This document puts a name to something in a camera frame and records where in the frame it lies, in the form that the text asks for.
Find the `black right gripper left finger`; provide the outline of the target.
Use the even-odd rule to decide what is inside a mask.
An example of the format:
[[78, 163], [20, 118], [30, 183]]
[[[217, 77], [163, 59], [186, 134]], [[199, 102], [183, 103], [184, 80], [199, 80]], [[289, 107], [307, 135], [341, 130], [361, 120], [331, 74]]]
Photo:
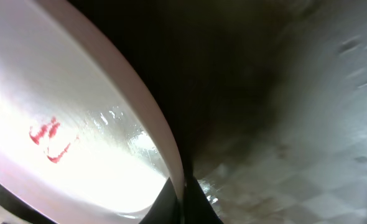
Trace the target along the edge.
[[139, 224], [180, 224], [180, 205], [170, 179], [167, 179], [152, 207]]

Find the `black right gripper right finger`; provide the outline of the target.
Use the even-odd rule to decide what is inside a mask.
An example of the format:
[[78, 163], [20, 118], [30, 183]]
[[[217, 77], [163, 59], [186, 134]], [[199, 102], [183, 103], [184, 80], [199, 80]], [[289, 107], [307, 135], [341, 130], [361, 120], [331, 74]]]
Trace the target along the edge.
[[194, 176], [185, 182], [183, 216], [185, 224], [223, 224]]

